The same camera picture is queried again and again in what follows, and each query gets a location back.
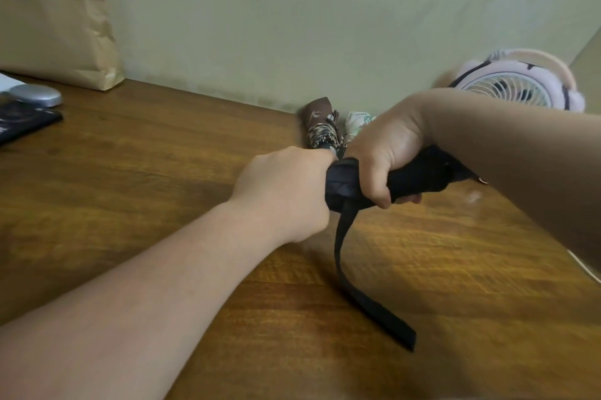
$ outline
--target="wall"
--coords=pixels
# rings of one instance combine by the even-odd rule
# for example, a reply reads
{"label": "wall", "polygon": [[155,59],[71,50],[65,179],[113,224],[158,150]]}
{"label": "wall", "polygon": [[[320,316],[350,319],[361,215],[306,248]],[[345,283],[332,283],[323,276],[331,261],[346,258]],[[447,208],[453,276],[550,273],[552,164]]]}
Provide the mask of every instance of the wall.
{"label": "wall", "polygon": [[129,77],[287,111],[377,113],[499,47],[570,62],[601,23],[601,0],[109,3]]}
{"label": "wall", "polygon": [[601,30],[582,49],[571,68],[578,89],[587,100],[586,111],[601,114]]}

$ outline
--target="hand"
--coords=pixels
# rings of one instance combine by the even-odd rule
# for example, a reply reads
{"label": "hand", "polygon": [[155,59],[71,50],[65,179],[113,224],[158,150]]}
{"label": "hand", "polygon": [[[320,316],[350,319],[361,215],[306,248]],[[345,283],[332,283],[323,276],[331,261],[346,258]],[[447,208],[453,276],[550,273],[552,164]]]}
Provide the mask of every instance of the hand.
{"label": "hand", "polygon": [[230,202],[261,216],[278,244],[300,242],[326,228],[329,150],[288,147],[256,156],[242,171]]}
{"label": "hand", "polygon": [[[419,94],[410,96],[365,126],[353,140],[345,157],[359,160],[361,192],[381,208],[391,204],[386,186],[388,172],[411,161],[427,144],[420,113]],[[421,202],[421,194],[397,203]]]}

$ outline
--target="forearm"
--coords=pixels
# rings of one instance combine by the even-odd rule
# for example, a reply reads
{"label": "forearm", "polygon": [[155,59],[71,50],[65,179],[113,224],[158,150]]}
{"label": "forearm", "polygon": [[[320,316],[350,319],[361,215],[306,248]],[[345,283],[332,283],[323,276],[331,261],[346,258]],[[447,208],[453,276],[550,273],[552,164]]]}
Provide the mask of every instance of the forearm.
{"label": "forearm", "polygon": [[218,206],[1,327],[0,396],[163,398],[221,305],[276,247],[258,218]]}
{"label": "forearm", "polygon": [[453,89],[421,96],[432,142],[601,266],[601,117]]}

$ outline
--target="wooden table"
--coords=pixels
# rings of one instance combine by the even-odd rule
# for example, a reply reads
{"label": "wooden table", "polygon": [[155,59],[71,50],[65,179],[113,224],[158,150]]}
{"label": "wooden table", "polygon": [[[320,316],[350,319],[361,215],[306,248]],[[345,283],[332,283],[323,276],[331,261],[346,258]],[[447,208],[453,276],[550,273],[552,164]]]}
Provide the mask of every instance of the wooden table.
{"label": "wooden table", "polygon": [[[0,149],[0,322],[135,255],[228,199],[293,115],[128,81],[56,85],[65,121]],[[490,187],[365,210],[351,280],[418,332],[404,351],[349,305],[322,234],[235,291],[169,399],[598,399],[601,288]]]}

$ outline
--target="paper bag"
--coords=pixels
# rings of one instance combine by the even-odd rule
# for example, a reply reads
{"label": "paper bag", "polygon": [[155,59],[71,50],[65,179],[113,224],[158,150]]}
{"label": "paper bag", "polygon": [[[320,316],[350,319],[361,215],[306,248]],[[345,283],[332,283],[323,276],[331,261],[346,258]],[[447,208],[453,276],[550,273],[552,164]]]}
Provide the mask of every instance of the paper bag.
{"label": "paper bag", "polygon": [[0,0],[0,70],[112,88],[123,72],[105,0]]}

